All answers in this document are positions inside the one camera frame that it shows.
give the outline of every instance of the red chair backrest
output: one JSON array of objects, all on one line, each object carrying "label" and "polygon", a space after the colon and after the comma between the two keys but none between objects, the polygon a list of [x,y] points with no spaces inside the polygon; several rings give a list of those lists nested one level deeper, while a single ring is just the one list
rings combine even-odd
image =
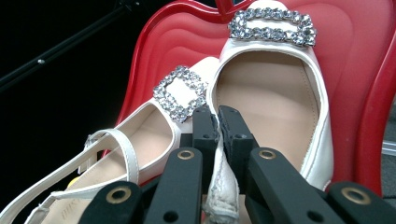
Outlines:
[{"label": "red chair backrest", "polygon": [[[396,92],[396,0],[280,1],[309,14],[318,29],[314,51],[330,100],[333,181],[354,181],[381,195],[382,141]],[[227,23],[251,2],[216,0],[212,8],[179,0],[157,11],[137,40],[118,122],[177,65],[219,57]]]}]

